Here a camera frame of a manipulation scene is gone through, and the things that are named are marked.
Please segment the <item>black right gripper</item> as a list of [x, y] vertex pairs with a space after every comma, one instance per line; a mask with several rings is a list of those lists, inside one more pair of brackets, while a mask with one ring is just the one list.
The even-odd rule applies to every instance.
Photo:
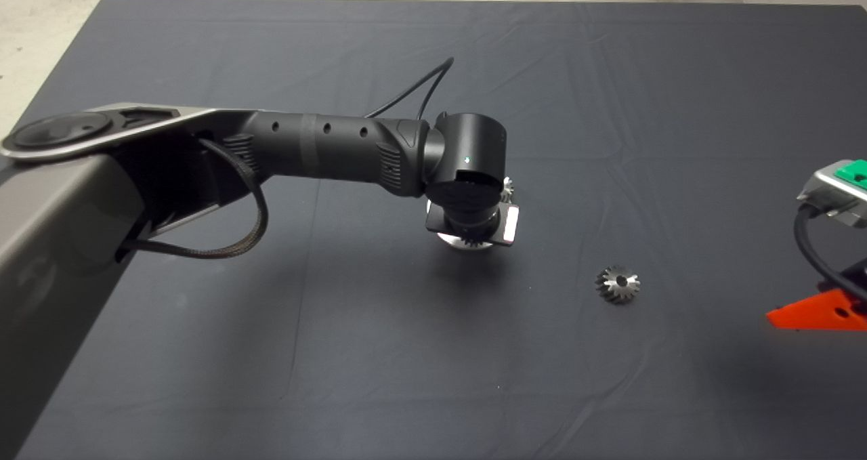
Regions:
[[820, 281], [823, 293], [771, 310], [770, 324], [778, 329], [866, 331], [866, 257], [830, 271]]

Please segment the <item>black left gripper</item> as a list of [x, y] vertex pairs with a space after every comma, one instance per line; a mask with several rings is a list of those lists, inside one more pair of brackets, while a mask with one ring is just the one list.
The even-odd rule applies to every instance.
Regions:
[[502, 201], [427, 202], [425, 228], [450, 247], [510, 247], [520, 208]]

